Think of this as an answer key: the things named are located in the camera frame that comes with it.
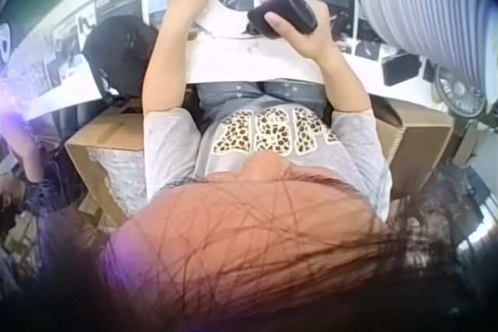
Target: finger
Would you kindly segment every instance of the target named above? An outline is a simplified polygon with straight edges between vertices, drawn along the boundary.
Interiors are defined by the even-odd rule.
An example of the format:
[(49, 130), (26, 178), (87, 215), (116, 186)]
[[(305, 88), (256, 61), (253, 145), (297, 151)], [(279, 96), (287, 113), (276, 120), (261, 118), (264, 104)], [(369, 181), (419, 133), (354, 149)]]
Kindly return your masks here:
[(291, 44), (298, 44), (303, 40), (303, 34), (296, 30), (291, 23), (273, 12), (265, 14), (266, 21), (285, 40)]

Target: woman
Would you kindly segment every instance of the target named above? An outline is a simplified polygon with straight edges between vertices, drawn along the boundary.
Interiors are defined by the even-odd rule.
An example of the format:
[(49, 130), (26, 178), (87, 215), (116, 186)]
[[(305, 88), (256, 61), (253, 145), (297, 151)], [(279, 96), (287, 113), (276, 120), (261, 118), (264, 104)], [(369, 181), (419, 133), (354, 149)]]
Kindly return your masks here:
[[(207, 1), (168, 0), (147, 71), (149, 206), (112, 237), (84, 230), (63, 243), (46, 239), (46, 266), (12, 293), (4, 317), (22, 314), (25, 329), (165, 331), (455, 330), (479, 320), (483, 308), (454, 250), (385, 223), (391, 176), (370, 100), (337, 52), (321, 3), (310, 2), (320, 26), (308, 37), (276, 15), (267, 20), (321, 67), (340, 111), (337, 134), (315, 119), (317, 93), (311, 109), (251, 84), (230, 97), (201, 87), (214, 127), (197, 131), (180, 105), (188, 29)], [(287, 135), (270, 126), (258, 149), (265, 142), (248, 132), (268, 122)], [(301, 149), (312, 143), (295, 137), (301, 132), (322, 138)], [(224, 141), (232, 133), (240, 140)]]

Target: brown cardboard box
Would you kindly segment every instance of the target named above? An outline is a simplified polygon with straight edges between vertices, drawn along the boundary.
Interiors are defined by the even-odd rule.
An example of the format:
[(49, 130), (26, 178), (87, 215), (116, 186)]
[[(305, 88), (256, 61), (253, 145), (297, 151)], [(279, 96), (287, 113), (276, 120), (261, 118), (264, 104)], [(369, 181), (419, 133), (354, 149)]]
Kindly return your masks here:
[[(373, 108), (383, 153), (393, 174), (392, 199), (418, 192), (446, 148), (453, 119), (412, 103), (379, 97), (373, 97)], [(106, 171), (90, 161), (87, 147), (142, 151), (142, 123), (139, 102), (130, 102), (106, 110), (65, 145), (103, 214), (116, 225), (123, 224), (127, 217), (109, 194), (104, 183)]]
[(91, 194), (87, 194), (78, 207), (79, 214), (85, 222), (97, 227), (102, 218), (102, 208), (97, 204)]
[(104, 181), (106, 170), (99, 163), (90, 160), (88, 147), (142, 151), (142, 123), (139, 101), (133, 100), (122, 108), (107, 109), (65, 143), (88, 191), (117, 225), (122, 225), (127, 217), (109, 194)]
[(441, 160), (454, 118), (414, 103), (372, 96), (382, 151), (392, 173), (391, 199), (416, 194)]

